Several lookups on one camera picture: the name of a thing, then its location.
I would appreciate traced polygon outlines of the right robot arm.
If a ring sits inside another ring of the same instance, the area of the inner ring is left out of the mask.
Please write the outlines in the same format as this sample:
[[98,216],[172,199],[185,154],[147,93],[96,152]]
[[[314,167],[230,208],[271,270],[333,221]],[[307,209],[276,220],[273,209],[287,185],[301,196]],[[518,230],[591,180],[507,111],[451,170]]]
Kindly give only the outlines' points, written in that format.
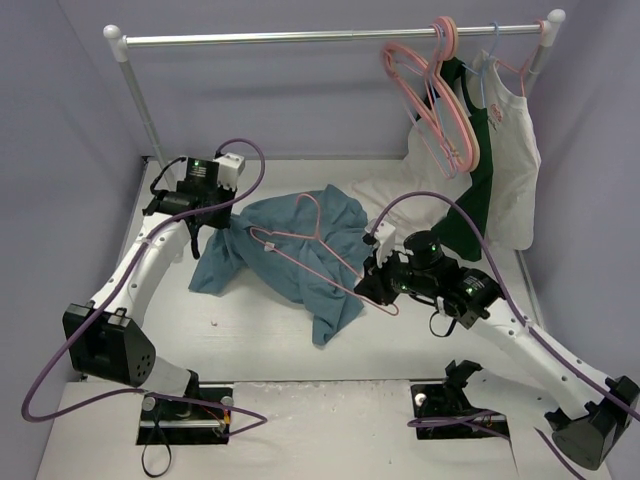
[[632,379],[611,378],[573,355],[525,318],[497,274],[459,265],[431,232],[410,235],[401,252],[392,233],[366,233],[363,240],[373,252],[358,294],[379,305],[400,294],[425,297],[437,312],[493,343],[556,401],[545,418],[559,450],[584,469],[601,466],[639,416],[639,387]]

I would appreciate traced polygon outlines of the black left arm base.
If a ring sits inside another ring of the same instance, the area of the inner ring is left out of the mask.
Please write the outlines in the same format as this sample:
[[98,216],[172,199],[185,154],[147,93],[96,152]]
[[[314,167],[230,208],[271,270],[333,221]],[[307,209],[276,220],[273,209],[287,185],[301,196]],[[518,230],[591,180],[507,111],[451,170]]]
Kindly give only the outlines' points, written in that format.
[[210,403],[233,404],[233,388],[201,386],[200,398],[205,406],[156,399],[149,395],[142,401],[136,444],[201,446],[226,445],[231,425],[228,408],[214,408]]

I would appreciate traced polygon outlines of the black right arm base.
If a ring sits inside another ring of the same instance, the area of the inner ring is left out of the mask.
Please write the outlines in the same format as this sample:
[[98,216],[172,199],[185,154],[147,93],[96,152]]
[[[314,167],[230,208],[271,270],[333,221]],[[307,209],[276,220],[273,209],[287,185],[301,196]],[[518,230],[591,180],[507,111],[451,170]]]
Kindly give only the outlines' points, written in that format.
[[450,391],[442,382],[412,383],[410,394],[414,418],[408,427],[420,441],[510,440],[504,415],[472,406],[462,392]]

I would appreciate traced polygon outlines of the blue t shirt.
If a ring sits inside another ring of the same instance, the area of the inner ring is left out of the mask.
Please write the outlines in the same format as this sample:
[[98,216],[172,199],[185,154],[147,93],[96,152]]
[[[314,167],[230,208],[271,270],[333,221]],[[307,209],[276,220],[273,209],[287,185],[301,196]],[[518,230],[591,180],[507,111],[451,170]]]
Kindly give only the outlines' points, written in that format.
[[251,203],[209,238],[189,289],[220,296],[247,268],[312,315],[311,341],[323,347],[363,309],[350,292],[369,255],[367,224],[360,202],[334,185]]

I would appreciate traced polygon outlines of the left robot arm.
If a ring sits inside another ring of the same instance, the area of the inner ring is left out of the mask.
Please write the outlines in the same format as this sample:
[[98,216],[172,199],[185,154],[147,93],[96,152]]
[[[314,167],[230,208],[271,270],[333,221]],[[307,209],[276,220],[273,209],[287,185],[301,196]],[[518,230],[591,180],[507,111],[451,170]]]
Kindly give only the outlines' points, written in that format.
[[70,304],[62,319],[66,336],[82,333],[69,348],[75,371],[165,394],[164,408],[180,420],[199,409],[199,379],[158,356],[143,330],[146,310],[184,248],[199,254],[200,228],[228,227],[228,203],[245,166],[244,158],[232,153],[184,161],[186,173],[175,190],[151,188],[138,236],[108,282],[86,304]]

